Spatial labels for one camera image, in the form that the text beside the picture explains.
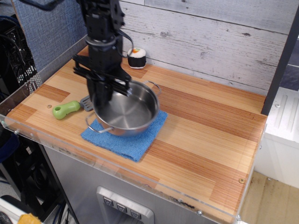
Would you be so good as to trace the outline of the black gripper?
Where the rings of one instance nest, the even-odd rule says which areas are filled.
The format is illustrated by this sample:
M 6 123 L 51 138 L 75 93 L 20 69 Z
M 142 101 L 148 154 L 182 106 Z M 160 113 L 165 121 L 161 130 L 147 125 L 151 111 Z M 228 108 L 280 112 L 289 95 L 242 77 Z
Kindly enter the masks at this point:
M 87 88 L 94 109 L 104 108 L 112 99 L 113 91 L 127 97 L 132 94 L 131 76 L 122 69 L 122 56 L 116 46 L 89 45 L 88 56 L 74 55 L 72 58 L 75 74 L 91 78 L 87 79 Z

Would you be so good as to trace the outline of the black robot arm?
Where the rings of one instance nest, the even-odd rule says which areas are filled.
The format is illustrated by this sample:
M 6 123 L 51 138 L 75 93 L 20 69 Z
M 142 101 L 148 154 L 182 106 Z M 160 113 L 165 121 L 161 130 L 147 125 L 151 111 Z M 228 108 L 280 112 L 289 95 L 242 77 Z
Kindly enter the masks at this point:
M 88 55 L 74 55 L 74 72 L 87 79 L 90 101 L 95 109 L 105 107 L 114 92 L 131 94 L 131 76 L 121 67 L 124 55 L 121 31 L 124 16 L 117 0 L 79 0 L 87 37 Z

